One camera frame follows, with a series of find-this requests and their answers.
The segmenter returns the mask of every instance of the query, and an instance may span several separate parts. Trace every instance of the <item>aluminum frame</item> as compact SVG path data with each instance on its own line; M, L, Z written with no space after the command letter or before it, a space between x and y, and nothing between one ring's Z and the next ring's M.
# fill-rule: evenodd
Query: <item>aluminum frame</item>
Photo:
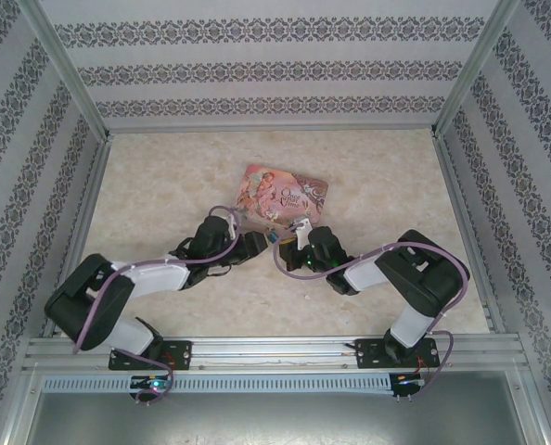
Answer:
M189 355L190 369L178 372L179 375L343 375L358 378L375 373L388 373L389 369L358 368L354 351L344 346L344 343L354 342L357 338L382 336L167 339L188 340L193 343ZM438 336L434 338L439 353L443 355L448 346L448 339ZM107 367L109 348L98 347L75 356L71 352L72 345L69 339L61 337L34 338L30 341L21 366L18 386L0 436L0 445L27 443L48 377L74 375L102 378L109 375L140 374L133 371L110 371ZM551 430L543 405L539 401L519 335L455 335L453 353L443 371L504 372L527 443L551 445ZM82 392L96 393L96 389L84 388Z
M109 129L105 125L95 101L88 93L77 68L71 62L65 46L61 43L61 39L46 15L41 2L38 0L19 0L18 6L23 16L31 24L61 79L70 90L71 97L75 100L90 128L96 134L96 139L98 141L103 140L109 134Z

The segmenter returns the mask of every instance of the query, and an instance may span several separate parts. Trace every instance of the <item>storybook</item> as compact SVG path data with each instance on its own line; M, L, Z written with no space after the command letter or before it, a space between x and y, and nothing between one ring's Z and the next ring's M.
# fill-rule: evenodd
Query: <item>storybook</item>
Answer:
M327 194L325 181L250 165L238 188L235 208L243 226L262 225L281 232L306 217L316 226Z

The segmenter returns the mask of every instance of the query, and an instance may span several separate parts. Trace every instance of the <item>wall panel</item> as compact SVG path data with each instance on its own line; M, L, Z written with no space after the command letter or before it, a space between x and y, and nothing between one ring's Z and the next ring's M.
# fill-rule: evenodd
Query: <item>wall panel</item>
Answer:
M551 422L551 2L521 2L444 142Z
M102 142L13 1L0 0L0 412L40 334Z
M495 4L42 0L112 131L430 125Z

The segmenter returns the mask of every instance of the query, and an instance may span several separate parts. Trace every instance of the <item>purple cable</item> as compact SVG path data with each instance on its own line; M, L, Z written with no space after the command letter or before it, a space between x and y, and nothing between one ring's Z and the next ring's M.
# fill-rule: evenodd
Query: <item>purple cable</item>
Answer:
M154 391L153 389L142 389L137 394L135 394L135 402L136 403L140 402L139 398L141 397L142 394L153 394L153 395L157 396L155 399L147 401L146 405L151 405L152 403L156 403L158 401L161 401L162 399L164 399L164 397L166 397L166 395L170 392L171 388L173 387L173 383L174 383L174 373L173 373L173 369L170 366L168 366L168 365L166 365L162 362L156 362L154 360L147 359L145 357L142 357L141 355L135 355L132 352L129 352L128 350L116 349L116 351L120 352L121 354L125 354L126 356L131 357L132 359L139 360L140 362L145 362L145 363L149 363L149 364L156 364L156 365L160 366L161 368L165 369L166 371L168 371L167 376L169 377L169 382L170 382L169 385L167 385L167 387L160 394L158 392Z
M122 273L125 273L127 271L131 271L136 268L144 267L144 266L151 266L151 265L158 265L158 264L205 264L207 262L212 262L221 259L222 257L225 257L230 253L230 251L235 248L235 244L237 243L238 235L240 235L240 221L238 219L238 216L236 213L234 213L231 209L229 209L226 206L215 206L210 209L210 215L215 210L227 210L235 219L235 223L237 225L237 232L235 234L235 239L230 243L230 246L218 255L215 255L211 258L206 258L204 260L146 260L146 261L139 261L134 262L132 264L127 264L121 269L115 271L112 273L109 278L103 283L102 287L98 291L98 296L94 300L94 303L92 303L92 307L90 308L90 312L88 312L88 316L86 317L86 321L83 323L82 331L80 331L80 335L78 336L77 341L75 342L75 345L73 346L73 353L77 354L78 351L82 348L82 344L84 339L86 338L86 335L88 334L88 331L90 330L90 325L92 324L92 321L94 320L94 316L96 315L96 311L98 310L98 306L100 306L100 301L102 301L102 298L105 295L105 292L107 292L107 289L109 288L110 284L113 282L115 278L117 278Z
M286 232L284 232L282 234L282 236L280 236L276 240L276 242L274 243L274 262L275 262L275 266L277 267L277 269L281 273L283 273L286 276L289 276L290 278L295 278L297 280L305 280L305 281L318 280L319 278L326 277L326 276L328 276L332 273L335 273L337 271L342 271L344 269L352 267L352 266L354 266L354 264L357 264L358 262L360 262L362 260L367 260L369 258L377 256L378 254L380 254L382 252L386 252L388 250L393 250L394 248L421 248L423 250L429 250L430 252L438 253L439 255L445 257L448 261L450 261L454 265L454 267L459 271L459 274L461 275L462 286L461 286L461 290L457 294L456 298L454 298L451 302L449 302L449 304L447 304L443 308L443 311L441 313L439 313L438 316L432 321L432 323L428 327L428 330L432 329L436 325L436 323L438 323L441 320L441 318L444 316L444 314L449 309L453 308L459 301L461 301L463 299L463 297L465 296L466 292L468 291L468 275L465 272L464 267L461 265L461 263L453 255L451 255L450 253L448 253L445 250L442 250L441 248L436 248L434 246L431 246L431 245L428 245L428 244L423 244L423 243L413 243L411 241L400 241L400 242L397 242L397 243L390 243L386 246L383 246L382 248L376 248L376 249L374 249L374 250L372 250L368 253L365 253L364 255L361 255L360 257L356 258L355 260L352 260L350 262L346 262L345 264L342 264L341 266L335 267L333 269L329 269L326 272L315 273L313 275L308 275L308 276L302 276L302 275L296 275L294 273L290 273L286 269L284 269L281 266L281 264L279 263L279 261L277 260L277 251L278 251L277 248L283 240L287 239L290 235L292 235L294 233L294 230L296 230L300 226L301 226L301 224L293 225Z
M455 344L455 338L453 337L453 334L451 334L449 331L446 330L439 330L439 331L433 331L431 332L434 336L440 336L440 335L446 335L449 337L449 347L446 349L446 352L444 353L444 357L442 358L441 364L439 364L439 367L436 368L436 371L434 371L434 374L428 379L426 384L416 393L412 396L412 399L416 397L420 397L423 392L426 392L428 387L432 384L434 380L436 380L436 377L439 376L439 373L442 371L442 368L446 365L447 360L449 360L449 355L451 355L451 352L453 351L453 345Z
M448 310L450 310L451 308L453 308L456 304L458 304L459 301L461 301L463 299L463 297L465 296L465 294L467 293L467 291L468 291L468 275L465 271L465 268L461 265L461 263L453 255L451 255L450 253L448 253L445 250L442 250L441 248L436 248L434 246L430 246L428 244L423 244L423 243L413 243L413 242L410 242L410 241L400 241L400 242L397 242L397 243L390 243L386 246L383 246L382 248L376 248L376 249L374 249L374 250L372 250L372 251L370 251L370 252L368 252L364 255L361 255L360 257L356 258L355 260L352 260L350 262L346 262L345 264L342 264L341 266L330 269L330 270L328 270L326 272L323 272L323 273L316 273L314 275L308 275L308 276L296 275L294 273L288 272L286 269L284 269L281 266L281 264L277 260L277 252L278 252L278 246L280 245L280 243L283 240L287 239L290 235L292 235L294 233L294 231L297 228L301 227L301 226L302 226L302 224L296 224L296 225L291 226L274 243L274 262L275 262L275 266L284 275L289 276L291 278L295 278L297 280L307 280L307 281L308 280L318 280L319 278L323 278L323 277L328 276L328 275L330 275L332 273L335 273L337 271L342 271L343 269L347 269L348 267L352 267L352 266L354 266L354 264L357 264L358 262L360 262L362 260L367 260L369 258L377 256L378 254L380 254L382 252L393 250L394 248L421 248L423 250L428 250L430 252L438 253L439 255L445 257L448 261L450 261L454 265L454 267L459 271L459 274L461 275L461 283L462 283L461 290L457 294L456 298L454 298L452 301L450 301L443 308L441 313L439 313L437 315L437 317L434 320L432 320L432 323L430 323L430 325L427 328L427 331L430 334L433 334L433 335L444 334L444 335L449 336L449 348L446 350L446 353L444 354L444 358L442 359L442 362L439 365L439 367L437 368L437 370L434 372L434 374L429 379L429 381L426 382L426 385L421 390L419 390L419 392L417 393L417 394L421 394L424 391L424 388L429 387L430 384L436 379L439 372L446 365L447 360L449 360L449 356L451 355L451 351L453 350L453 345L455 344L453 334L451 334L449 331L446 331L446 330L440 330L440 331L434 331L434 332L430 332L430 331L441 320L441 318L446 314L446 312Z

